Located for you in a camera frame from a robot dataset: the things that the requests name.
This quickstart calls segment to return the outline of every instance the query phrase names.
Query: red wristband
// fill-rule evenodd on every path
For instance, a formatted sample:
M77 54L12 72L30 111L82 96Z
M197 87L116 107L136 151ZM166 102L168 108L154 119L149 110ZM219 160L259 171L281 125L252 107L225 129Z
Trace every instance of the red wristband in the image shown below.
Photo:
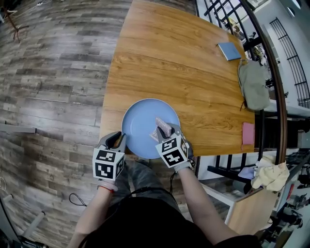
M98 187L105 188L105 189L107 189L108 191L110 191L111 193L114 193L114 190L113 190L113 189L109 189L109 188L103 187L103 186L101 186L101 185L99 185Z

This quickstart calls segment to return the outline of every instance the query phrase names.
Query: black shirt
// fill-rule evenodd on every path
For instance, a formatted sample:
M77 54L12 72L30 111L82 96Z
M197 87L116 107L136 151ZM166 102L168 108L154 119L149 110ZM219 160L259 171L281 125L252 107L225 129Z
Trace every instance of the black shirt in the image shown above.
M119 246L190 245L213 247L194 223L160 199L131 197L109 208L108 218L87 237L86 248ZM255 236L243 235L224 240L216 248L260 248Z

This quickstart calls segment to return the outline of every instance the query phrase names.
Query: yellow cloth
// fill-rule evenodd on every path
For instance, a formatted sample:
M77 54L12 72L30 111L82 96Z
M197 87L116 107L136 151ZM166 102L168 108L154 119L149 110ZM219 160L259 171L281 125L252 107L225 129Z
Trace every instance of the yellow cloth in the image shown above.
M280 191L290 175L286 162L273 165L267 158L263 157L257 166L256 175L251 181L253 188L265 186L267 190Z

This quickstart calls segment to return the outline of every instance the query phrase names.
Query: wooden table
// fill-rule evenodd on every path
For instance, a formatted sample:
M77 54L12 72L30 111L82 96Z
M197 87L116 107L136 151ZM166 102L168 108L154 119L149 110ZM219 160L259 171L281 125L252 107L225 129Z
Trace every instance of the wooden table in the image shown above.
M121 130L126 110L136 101L157 98L170 104L194 155L241 150L242 123L254 113L240 111L239 60L227 61L217 47L241 41L196 16L163 5L133 1L111 64L103 103L100 137Z

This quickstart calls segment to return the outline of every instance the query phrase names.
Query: white cloth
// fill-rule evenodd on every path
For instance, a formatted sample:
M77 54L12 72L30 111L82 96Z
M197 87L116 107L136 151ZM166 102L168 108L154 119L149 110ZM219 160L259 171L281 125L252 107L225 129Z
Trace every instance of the white cloth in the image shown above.
M252 180L254 178L254 172L255 169L253 167L244 167L238 176Z
M257 164L255 177L251 184L253 188L265 186L267 190L280 191L290 175L286 162L274 165L270 158L263 157Z

